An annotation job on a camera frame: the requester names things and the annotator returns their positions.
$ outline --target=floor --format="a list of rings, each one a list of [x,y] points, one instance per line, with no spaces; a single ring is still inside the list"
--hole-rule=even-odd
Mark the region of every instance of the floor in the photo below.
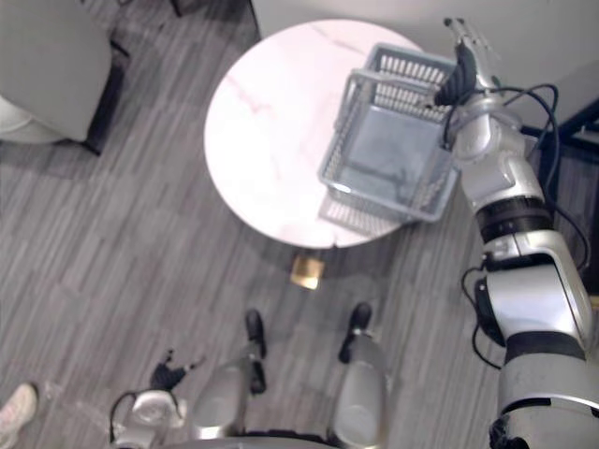
[[[0,399],[23,380],[43,396],[20,447],[108,447],[111,403],[145,387],[170,346],[181,361],[206,357],[178,390],[193,401],[243,343],[248,307],[263,312],[270,342],[269,390],[252,400],[248,427],[322,433],[344,326],[364,300],[388,356],[389,446],[487,447],[498,373],[470,349],[459,278],[481,241],[461,193],[438,224],[320,254],[318,290],[289,283],[299,250],[241,223],[202,154],[211,92],[258,40],[247,3],[207,0],[182,19],[166,0],[85,4],[133,55],[104,154],[0,147]],[[561,200],[587,229],[598,179],[597,166],[564,160]],[[500,359],[490,346],[481,338]]]

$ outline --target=round table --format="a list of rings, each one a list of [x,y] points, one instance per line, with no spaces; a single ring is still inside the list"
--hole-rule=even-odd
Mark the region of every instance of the round table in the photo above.
[[[381,237],[323,218],[318,169],[333,135],[345,80],[371,48],[420,48],[386,28],[321,21],[259,42],[218,86],[205,126],[205,154],[226,204],[262,234],[303,248],[347,247]]]

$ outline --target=white sneaker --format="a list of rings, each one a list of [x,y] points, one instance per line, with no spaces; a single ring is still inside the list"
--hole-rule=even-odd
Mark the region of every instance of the white sneaker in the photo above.
[[[0,449],[13,447],[19,431],[31,421],[37,410],[37,390],[21,384],[0,410]]]

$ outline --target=white wall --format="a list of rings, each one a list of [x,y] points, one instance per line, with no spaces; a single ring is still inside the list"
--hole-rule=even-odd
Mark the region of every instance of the white wall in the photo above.
[[[599,60],[599,0],[252,0],[263,36],[319,19],[397,30],[425,51],[452,55],[448,16],[474,23],[502,57],[504,83],[557,81]]]

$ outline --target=person's leg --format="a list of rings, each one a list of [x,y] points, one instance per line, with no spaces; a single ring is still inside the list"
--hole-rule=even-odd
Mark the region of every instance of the person's leg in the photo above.
[[[352,312],[339,360],[348,364],[329,424],[329,441],[339,447],[380,449],[387,437],[385,358],[366,329],[371,306]]]
[[[262,360],[267,347],[260,313],[245,314],[248,344],[234,360],[219,367],[197,399],[191,417],[191,438],[213,440],[245,432],[245,409],[251,393],[266,391]]]
[[[32,384],[21,384],[0,410],[0,449],[13,447],[19,431],[37,411],[37,390]]]

